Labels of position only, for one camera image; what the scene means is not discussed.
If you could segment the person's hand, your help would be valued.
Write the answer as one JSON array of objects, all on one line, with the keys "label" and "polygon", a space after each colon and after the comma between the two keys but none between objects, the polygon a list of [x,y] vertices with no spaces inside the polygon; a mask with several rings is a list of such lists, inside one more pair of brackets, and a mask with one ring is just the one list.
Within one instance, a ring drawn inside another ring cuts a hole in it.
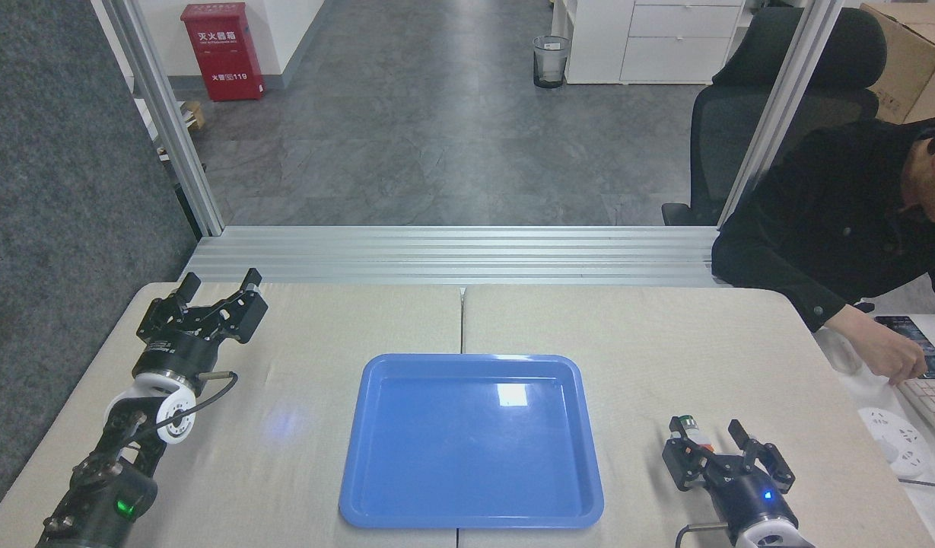
[{"label": "person's hand", "polygon": [[927,372],[925,354],[918,343],[875,322],[859,308],[846,305],[823,326],[843,336],[871,372],[888,378],[891,385]]}]

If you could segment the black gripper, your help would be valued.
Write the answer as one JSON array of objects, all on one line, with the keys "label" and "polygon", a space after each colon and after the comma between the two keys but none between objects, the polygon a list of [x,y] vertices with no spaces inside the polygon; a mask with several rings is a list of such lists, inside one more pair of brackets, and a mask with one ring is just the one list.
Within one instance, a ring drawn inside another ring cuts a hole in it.
[{"label": "black gripper", "polygon": [[188,324],[188,304],[202,284],[189,272],[181,285],[167,298],[155,298],[137,329],[146,347],[135,365],[135,376],[143,372],[172,374],[188,383],[203,383],[199,375],[214,370],[223,339],[248,343],[268,312],[268,303],[259,291],[262,275],[248,269],[240,288],[228,298],[209,307],[192,309],[191,333],[182,332]]},{"label": "black gripper", "polygon": [[[693,416],[672,416],[669,430],[671,437],[661,455],[673,483],[686,492],[696,483],[707,482],[714,509],[727,524],[728,537],[738,537],[746,528],[769,519],[784,519],[798,526],[780,491],[790,489],[795,476],[776,445],[753,439],[738,419],[732,419],[728,433],[742,451],[739,468],[749,473],[732,476],[733,461],[715,454],[711,440]],[[756,464],[762,464],[768,475]]]}]

